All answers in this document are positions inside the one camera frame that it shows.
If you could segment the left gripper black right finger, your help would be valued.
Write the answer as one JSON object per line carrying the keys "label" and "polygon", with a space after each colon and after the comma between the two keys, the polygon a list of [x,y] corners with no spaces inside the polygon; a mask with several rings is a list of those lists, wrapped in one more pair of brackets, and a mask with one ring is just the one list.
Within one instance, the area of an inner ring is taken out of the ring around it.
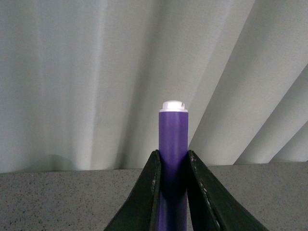
{"label": "left gripper black right finger", "polygon": [[187,194],[195,231],[266,231],[221,184],[197,154],[188,151]]}

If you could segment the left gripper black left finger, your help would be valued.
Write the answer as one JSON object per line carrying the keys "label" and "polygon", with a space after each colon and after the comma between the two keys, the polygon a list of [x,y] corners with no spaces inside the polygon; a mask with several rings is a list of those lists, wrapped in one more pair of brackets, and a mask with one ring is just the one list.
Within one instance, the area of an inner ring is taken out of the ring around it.
{"label": "left gripper black left finger", "polygon": [[154,231],[159,208],[161,161],[151,153],[127,200],[105,228],[106,231]]}

